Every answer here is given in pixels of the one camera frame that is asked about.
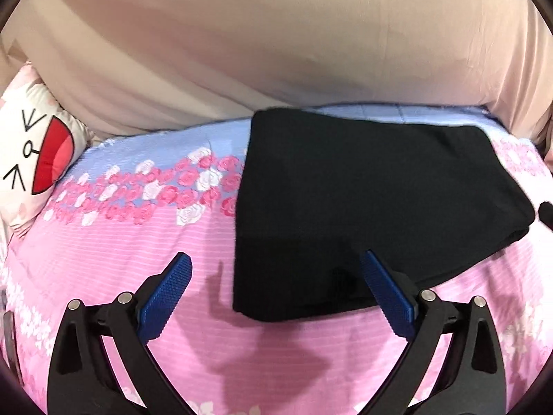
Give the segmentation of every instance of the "pink rose pattern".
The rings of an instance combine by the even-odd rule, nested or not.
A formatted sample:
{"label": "pink rose pattern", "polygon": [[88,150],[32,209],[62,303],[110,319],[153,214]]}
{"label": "pink rose pattern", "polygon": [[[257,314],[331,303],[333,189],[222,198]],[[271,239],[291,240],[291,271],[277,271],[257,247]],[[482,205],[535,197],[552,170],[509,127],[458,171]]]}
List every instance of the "pink rose pattern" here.
{"label": "pink rose pattern", "polygon": [[[53,210],[52,220],[65,224],[80,223],[84,214],[93,211],[105,220],[143,224],[151,220],[157,208],[174,206],[185,209],[196,203],[234,217],[243,168],[239,158],[226,156],[219,159],[211,154],[197,164],[183,158],[170,169],[153,167],[147,174],[120,172],[110,177],[101,175],[82,185],[69,177],[56,187],[46,210]],[[209,169],[222,173],[219,185],[204,192],[197,191],[196,181],[200,173]],[[162,186],[159,194],[154,200],[143,201],[144,187],[154,181]],[[117,186],[117,189],[106,192],[109,186]],[[78,200],[81,205],[75,207]]]}

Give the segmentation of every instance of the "blue gripper pad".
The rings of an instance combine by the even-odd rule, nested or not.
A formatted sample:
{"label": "blue gripper pad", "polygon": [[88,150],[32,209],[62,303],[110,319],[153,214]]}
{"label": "blue gripper pad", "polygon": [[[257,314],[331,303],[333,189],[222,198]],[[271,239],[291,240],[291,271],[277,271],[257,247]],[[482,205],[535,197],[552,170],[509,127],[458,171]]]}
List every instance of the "blue gripper pad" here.
{"label": "blue gripper pad", "polygon": [[418,312],[414,299],[398,285],[372,251],[361,255],[361,273],[394,333],[412,340]]}
{"label": "blue gripper pad", "polygon": [[139,313],[138,338],[143,345],[157,339],[192,279],[192,259],[182,254],[165,273]]}

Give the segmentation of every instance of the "beige curtain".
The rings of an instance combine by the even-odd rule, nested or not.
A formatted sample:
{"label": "beige curtain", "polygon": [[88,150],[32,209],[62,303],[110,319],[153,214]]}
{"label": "beige curtain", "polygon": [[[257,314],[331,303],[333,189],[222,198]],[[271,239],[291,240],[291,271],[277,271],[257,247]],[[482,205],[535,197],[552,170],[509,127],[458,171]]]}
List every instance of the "beige curtain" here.
{"label": "beige curtain", "polygon": [[16,76],[19,69],[27,61],[26,55],[20,46],[8,36],[3,36],[0,43],[0,94],[8,87],[8,84]]}
{"label": "beige curtain", "polygon": [[553,101],[530,0],[24,0],[4,37],[103,137],[380,101],[486,104],[543,141]]}

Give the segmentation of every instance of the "pillow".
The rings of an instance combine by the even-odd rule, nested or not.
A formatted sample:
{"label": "pillow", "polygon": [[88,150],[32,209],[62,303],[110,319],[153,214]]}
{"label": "pillow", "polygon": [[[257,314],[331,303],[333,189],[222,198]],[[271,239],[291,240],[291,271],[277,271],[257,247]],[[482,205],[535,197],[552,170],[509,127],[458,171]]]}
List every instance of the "pillow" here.
{"label": "pillow", "polygon": [[92,135],[60,107],[30,63],[19,71],[0,99],[0,243],[29,230]]}
{"label": "pillow", "polygon": [[543,141],[553,36],[531,0],[22,0],[3,33],[103,135],[272,105],[487,105]]}

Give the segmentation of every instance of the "black fabric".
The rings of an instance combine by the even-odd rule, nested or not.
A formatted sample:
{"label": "black fabric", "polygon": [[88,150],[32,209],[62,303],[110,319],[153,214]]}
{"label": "black fabric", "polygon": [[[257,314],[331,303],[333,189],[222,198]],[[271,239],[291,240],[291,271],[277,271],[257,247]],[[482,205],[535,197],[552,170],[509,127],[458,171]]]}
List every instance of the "black fabric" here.
{"label": "black fabric", "polygon": [[258,112],[238,192],[233,308],[281,321],[372,306],[361,251],[430,287],[533,220],[476,127]]}
{"label": "black fabric", "polygon": [[541,222],[553,231],[553,205],[549,202],[543,202],[537,213]]}

